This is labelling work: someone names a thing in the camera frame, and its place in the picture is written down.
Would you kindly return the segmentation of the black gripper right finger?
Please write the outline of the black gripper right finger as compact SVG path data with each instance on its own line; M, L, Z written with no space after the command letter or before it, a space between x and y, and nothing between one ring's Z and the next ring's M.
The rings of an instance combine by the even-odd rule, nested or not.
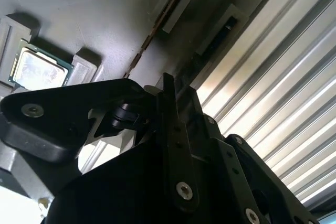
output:
M192 223L318 222L242 137L221 135L193 88L177 94L177 109L186 123L199 192Z

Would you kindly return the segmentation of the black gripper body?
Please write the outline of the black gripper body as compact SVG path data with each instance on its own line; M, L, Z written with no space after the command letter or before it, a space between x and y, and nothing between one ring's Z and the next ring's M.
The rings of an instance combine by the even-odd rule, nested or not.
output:
M199 206L185 213L164 193L162 156L141 144L75 179L52 202L46 223L247 223L220 188L208 159L193 158Z

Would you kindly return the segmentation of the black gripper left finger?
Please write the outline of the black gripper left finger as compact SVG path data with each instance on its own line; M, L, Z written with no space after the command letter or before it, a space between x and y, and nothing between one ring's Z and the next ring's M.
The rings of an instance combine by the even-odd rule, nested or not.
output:
M75 159L85 144L125 129L136 132L135 147L149 143L161 154L164 193L173 205L196 210L192 154L171 75L162 76L157 94L117 79L17 93L1 101L1 141L32 157L52 179L56 196L79 178Z

